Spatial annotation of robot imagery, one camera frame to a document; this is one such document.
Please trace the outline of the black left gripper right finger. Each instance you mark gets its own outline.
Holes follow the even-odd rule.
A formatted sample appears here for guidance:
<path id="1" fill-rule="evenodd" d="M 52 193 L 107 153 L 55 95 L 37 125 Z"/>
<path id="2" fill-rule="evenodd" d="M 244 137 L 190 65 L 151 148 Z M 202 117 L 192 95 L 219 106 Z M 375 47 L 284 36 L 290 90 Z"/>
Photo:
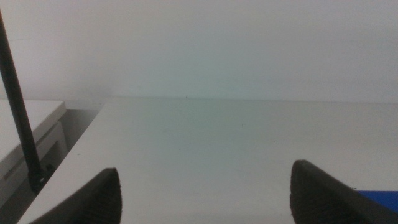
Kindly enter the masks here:
<path id="1" fill-rule="evenodd" d="M 306 160 L 292 166 L 290 210 L 295 223 L 397 223 L 397 212 Z"/>

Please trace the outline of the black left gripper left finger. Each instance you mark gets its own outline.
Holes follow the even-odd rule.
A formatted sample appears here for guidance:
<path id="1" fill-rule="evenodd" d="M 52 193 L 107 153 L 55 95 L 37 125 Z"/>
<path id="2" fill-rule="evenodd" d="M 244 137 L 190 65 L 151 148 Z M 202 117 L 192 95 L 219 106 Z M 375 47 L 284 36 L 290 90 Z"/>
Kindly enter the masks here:
<path id="1" fill-rule="evenodd" d="M 119 224 L 121 184 L 117 169 L 106 168 L 33 224 Z"/>

